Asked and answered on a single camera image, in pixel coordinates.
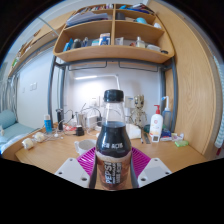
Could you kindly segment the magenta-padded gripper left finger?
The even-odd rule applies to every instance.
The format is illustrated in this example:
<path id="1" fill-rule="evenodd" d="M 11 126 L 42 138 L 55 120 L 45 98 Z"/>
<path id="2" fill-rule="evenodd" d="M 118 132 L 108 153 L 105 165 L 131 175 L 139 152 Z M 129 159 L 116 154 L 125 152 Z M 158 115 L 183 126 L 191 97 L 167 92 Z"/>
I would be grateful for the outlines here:
<path id="1" fill-rule="evenodd" d="M 88 150 L 78 158 L 68 158 L 56 175 L 81 187 L 94 189 L 97 179 L 95 149 Z"/>

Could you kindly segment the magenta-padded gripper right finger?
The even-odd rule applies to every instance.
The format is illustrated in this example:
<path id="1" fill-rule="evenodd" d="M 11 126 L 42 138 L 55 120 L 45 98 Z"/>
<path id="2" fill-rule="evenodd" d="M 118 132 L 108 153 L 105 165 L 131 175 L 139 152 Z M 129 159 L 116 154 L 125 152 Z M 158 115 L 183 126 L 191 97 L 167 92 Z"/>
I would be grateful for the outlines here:
<path id="1" fill-rule="evenodd" d="M 159 158 L 150 158 L 139 149 L 132 148 L 130 174 L 132 186 L 140 188 L 170 175 L 171 171 Z"/>

